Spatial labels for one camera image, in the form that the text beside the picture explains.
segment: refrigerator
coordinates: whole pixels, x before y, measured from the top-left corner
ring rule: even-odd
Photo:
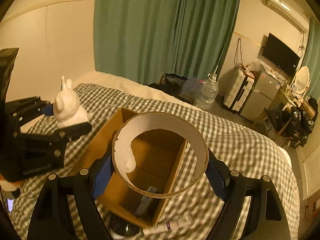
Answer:
[[[252,89],[240,109],[242,117],[252,122],[257,121],[263,108],[268,108],[280,88],[279,82],[264,71],[260,71]]]

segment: air conditioner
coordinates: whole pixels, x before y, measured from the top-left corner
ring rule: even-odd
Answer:
[[[288,20],[301,33],[309,29],[309,21],[282,0],[267,0],[266,5]]]

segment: curtain fold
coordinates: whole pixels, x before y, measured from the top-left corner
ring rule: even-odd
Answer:
[[[309,40],[302,66],[307,66],[310,72],[310,87],[307,95],[320,99],[320,26],[311,19]]]
[[[207,78],[222,68],[240,0],[183,0],[175,32],[172,73]]]
[[[238,7],[239,0],[96,0],[96,70],[144,84],[163,73],[205,78],[222,67]]]

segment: open brown box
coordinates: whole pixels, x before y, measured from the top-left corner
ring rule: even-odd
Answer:
[[[135,115],[137,113],[132,110],[118,109],[86,147],[82,158],[74,165],[71,175],[78,173],[81,169],[89,168],[96,159],[101,158],[111,146],[116,131]],[[185,147],[185,139],[168,130],[157,129],[142,133],[132,141],[132,151],[137,166],[133,172],[127,174],[128,178],[136,187],[144,191],[149,186],[153,186],[158,189],[158,193],[171,192]],[[129,188],[114,172],[98,201],[107,210],[139,227],[156,225],[168,198],[154,199],[146,217],[139,218],[134,215],[134,212],[142,196]]]

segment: checkered blanket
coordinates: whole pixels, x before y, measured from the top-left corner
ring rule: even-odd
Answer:
[[[262,175],[271,177],[284,206],[291,237],[297,239],[300,205],[297,182],[283,154],[267,137],[213,114],[174,103],[138,98],[95,84],[81,84],[75,91],[84,108],[93,113],[90,121],[92,131],[82,139],[68,144],[65,167],[56,172],[59,177],[70,173],[73,164],[82,156],[85,146],[118,108],[124,107],[136,112],[172,113],[186,119],[198,128],[217,159],[224,161],[230,170],[238,170],[244,176],[251,178],[259,179]],[[56,123],[53,116],[44,117],[30,129],[29,133],[51,134],[56,129]],[[182,189],[189,184],[195,171],[195,164],[196,158],[193,150],[187,147],[183,165],[174,186],[175,190]],[[28,179],[21,189],[21,196],[14,201],[10,217],[14,228],[23,240],[27,238],[32,211],[48,175]],[[85,239],[72,196],[69,197],[69,204],[77,236]],[[96,204],[102,218],[107,220],[108,212],[100,203]],[[241,237],[249,204],[250,198],[247,197],[233,239]],[[205,239],[222,206],[223,202],[215,196],[207,177],[203,175],[190,190],[171,198],[161,217],[161,221],[166,221],[180,218],[188,213],[194,220],[192,225],[175,232],[150,235],[147,238],[137,236],[135,239]]]

